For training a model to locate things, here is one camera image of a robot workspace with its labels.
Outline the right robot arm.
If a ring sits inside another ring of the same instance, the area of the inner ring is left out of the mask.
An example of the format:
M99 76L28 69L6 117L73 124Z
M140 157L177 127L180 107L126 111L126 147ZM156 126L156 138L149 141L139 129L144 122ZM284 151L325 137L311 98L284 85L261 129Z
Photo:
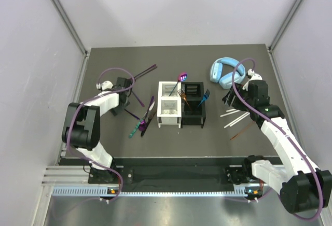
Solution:
M223 102L250 116L284 165L280 171L263 156L249 156L244 160L243 178L248 182L264 181L291 214L312 209L321 212L331 195L330 171L321 170L306 155L279 106L270 104L268 85L262 77L252 69L242 74L247 82L232 84Z

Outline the rainbow spoon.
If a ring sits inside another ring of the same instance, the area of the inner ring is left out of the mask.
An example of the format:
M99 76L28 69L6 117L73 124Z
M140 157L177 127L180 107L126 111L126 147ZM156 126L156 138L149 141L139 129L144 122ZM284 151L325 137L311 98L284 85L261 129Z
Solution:
M173 87L172 91L170 92L169 96L172 95L172 93L174 92L174 90L177 88L177 85L180 83L180 82L183 82L183 81L186 81L187 79L187 72L182 72L179 74L178 76L178 79L177 79L177 83L175 84L175 86Z

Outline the black utensil container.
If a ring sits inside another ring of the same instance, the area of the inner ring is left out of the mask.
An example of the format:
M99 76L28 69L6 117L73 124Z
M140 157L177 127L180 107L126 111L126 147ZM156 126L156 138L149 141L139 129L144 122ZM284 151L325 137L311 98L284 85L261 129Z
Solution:
M181 128L183 126L200 126L204 128L206 120L205 94L203 82L183 82L181 90L186 94L186 101L182 100Z

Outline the purple spoon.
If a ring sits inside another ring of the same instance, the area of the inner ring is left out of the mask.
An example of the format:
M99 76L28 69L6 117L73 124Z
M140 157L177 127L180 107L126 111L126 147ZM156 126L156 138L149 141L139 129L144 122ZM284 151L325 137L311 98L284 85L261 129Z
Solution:
M143 119L140 123L139 131L144 131L146 129L146 124L147 124L146 120L147 120L147 117L148 117L149 113L152 111L154 105L155 105L155 97L152 96L151 100L150 100L150 103L149 103L149 108L148 108L147 112L145 113L145 115L144 115L144 117L143 117Z
M137 120L140 120L140 117L136 116L134 113L128 111L127 109L124 109L127 113L129 113L131 116L133 116L134 118L136 118Z

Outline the purple fork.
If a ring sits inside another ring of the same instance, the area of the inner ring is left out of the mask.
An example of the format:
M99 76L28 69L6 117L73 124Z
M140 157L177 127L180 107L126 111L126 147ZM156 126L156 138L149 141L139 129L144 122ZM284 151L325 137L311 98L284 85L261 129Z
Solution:
M132 92L132 94L134 95L134 97L138 100L138 102L140 103L140 105L142 106L142 107L145 107L145 104L142 102L142 100L138 97L138 95L132 90L131 91Z

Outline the blue fork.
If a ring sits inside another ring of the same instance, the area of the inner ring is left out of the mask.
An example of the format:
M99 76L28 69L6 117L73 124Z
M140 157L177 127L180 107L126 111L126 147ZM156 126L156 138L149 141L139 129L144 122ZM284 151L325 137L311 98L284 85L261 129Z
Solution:
M203 95L202 100L200 101L200 103L198 104L197 108L200 107L202 105L203 102L205 102L210 96L210 90L207 89L205 94Z

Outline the silver black fork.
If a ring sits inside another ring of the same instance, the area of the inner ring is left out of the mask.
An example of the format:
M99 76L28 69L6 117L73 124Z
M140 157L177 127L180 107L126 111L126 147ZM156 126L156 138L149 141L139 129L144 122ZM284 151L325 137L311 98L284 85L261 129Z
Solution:
M158 66L156 64L152 65L151 67L149 67L148 69L142 71L141 73L137 74L136 76L134 76L134 79L138 79L146 74L148 74L149 72L151 72L152 70L156 69Z

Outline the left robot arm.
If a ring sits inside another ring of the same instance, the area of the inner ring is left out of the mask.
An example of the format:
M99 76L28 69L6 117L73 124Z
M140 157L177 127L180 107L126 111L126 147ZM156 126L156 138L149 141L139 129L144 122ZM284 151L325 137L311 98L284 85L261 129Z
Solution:
M82 103L70 103L67 108L62 141L82 154L90 165L90 174L99 182L112 183L122 178L115 167L114 158L100 142L101 116L111 110L124 108L128 104L128 92L133 78L118 78L97 83L98 95Z

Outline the white utensil container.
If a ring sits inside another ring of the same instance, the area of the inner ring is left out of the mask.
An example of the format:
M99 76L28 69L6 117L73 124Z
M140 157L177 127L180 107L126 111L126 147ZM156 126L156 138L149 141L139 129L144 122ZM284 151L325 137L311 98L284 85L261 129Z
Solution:
M160 81L158 83L157 123L181 127L182 99L178 94L181 84L176 81Z

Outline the copper fork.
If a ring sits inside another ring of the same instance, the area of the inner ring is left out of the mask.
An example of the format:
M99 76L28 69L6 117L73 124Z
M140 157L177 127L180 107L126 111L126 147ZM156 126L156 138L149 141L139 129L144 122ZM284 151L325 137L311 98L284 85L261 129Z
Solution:
M192 112L192 108L191 108L190 104L187 101L185 91L182 90L182 89L178 89L177 93L179 94L179 96L181 97L181 99L183 99L185 101L185 103L187 104L189 110Z

